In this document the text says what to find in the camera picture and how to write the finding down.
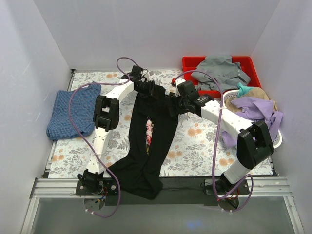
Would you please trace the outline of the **black floral print t-shirt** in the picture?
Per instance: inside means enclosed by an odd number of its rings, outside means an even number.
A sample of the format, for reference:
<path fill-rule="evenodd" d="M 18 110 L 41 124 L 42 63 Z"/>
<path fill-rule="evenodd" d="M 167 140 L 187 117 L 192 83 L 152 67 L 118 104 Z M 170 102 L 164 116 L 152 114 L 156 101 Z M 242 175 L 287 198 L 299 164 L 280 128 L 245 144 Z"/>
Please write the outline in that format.
<path fill-rule="evenodd" d="M 165 98 L 165 89 L 159 85 L 149 97 L 137 94 L 129 152 L 109 167 L 122 190 L 146 199 L 154 199 L 162 190 L 159 174 L 178 125 L 178 117 L 170 115 Z"/>

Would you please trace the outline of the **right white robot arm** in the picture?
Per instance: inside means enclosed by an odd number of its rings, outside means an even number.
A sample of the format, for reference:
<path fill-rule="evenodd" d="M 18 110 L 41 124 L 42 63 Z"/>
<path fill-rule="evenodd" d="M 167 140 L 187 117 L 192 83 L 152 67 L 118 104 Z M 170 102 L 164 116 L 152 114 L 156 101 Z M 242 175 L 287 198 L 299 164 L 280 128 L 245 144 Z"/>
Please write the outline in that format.
<path fill-rule="evenodd" d="M 219 179 L 213 176 L 211 182 L 214 195 L 223 193 L 222 198 L 226 198 L 237 190 L 254 167 L 274 153 L 268 126 L 262 120 L 253 122 L 240 117 L 209 95 L 201 96 L 189 80 L 175 78 L 172 86 L 175 96 L 168 102 L 172 114 L 196 114 L 213 122 L 218 131 L 226 131 L 237 141 L 237 159 Z"/>

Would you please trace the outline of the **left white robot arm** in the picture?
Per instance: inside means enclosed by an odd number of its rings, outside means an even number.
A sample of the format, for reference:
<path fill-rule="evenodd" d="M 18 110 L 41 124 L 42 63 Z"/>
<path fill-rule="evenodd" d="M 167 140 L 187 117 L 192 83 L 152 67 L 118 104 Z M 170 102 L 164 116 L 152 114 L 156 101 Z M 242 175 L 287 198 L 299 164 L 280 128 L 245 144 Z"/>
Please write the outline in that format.
<path fill-rule="evenodd" d="M 131 72 L 121 77 L 116 87 L 107 94 L 99 95 L 96 98 L 93 118 L 95 124 L 94 151 L 83 174 L 78 176 L 82 183 L 81 188 L 93 195 L 108 191 L 109 186 L 103 182 L 105 168 L 99 160 L 106 152 L 113 130 L 118 126 L 119 104 L 132 91 L 142 91 L 143 94 L 150 95 L 153 88 L 154 82 L 150 81 L 148 71 L 134 65 Z"/>

